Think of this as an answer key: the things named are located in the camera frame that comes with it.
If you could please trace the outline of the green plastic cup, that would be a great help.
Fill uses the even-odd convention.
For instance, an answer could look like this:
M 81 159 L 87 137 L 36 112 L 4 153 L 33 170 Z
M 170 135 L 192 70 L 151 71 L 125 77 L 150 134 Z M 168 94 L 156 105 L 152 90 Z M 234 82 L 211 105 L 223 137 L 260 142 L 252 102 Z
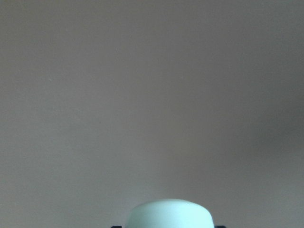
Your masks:
M 213 228 L 213 218 L 203 206 L 181 199 L 143 203 L 130 212 L 126 228 Z

